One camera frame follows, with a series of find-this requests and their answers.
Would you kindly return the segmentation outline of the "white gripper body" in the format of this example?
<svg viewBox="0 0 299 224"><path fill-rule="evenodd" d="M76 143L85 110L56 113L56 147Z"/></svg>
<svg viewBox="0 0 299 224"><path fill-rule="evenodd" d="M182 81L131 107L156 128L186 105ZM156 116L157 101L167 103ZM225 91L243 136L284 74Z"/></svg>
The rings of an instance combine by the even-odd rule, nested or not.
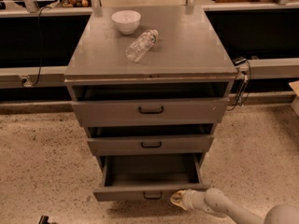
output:
<svg viewBox="0 0 299 224"><path fill-rule="evenodd" d="M185 210L207 211L208 205L205 201L206 194L203 191L187 189L182 196L182 204Z"/></svg>

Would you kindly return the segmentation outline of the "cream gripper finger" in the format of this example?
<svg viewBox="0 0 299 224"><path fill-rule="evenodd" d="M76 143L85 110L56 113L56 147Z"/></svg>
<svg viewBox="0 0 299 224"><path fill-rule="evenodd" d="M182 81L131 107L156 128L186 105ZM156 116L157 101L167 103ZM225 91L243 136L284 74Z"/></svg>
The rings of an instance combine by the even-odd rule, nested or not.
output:
<svg viewBox="0 0 299 224"><path fill-rule="evenodd" d="M182 208L183 210L187 210L183 203L180 203L180 202L178 202L178 203L176 203L176 202L172 202L172 204L174 204L174 205L177 206L177 207Z"/></svg>
<svg viewBox="0 0 299 224"><path fill-rule="evenodd" d="M171 195L170 200L171 200L171 201L174 201L174 202L178 202L178 201L180 201L180 200L183 198L185 192L186 192L185 189L176 191L175 193L173 193L173 194Z"/></svg>

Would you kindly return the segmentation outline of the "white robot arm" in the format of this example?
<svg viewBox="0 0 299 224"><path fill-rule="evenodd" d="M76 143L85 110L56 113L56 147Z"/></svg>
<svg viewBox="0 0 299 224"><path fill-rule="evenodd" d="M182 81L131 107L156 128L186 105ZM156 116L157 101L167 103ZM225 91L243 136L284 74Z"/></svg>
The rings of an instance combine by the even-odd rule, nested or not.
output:
<svg viewBox="0 0 299 224"><path fill-rule="evenodd" d="M299 224L299 209L288 204L272 207L265 218L232 202L222 191L209 188L179 190L171 195L172 204L184 210L206 212L215 217L229 217L236 224Z"/></svg>

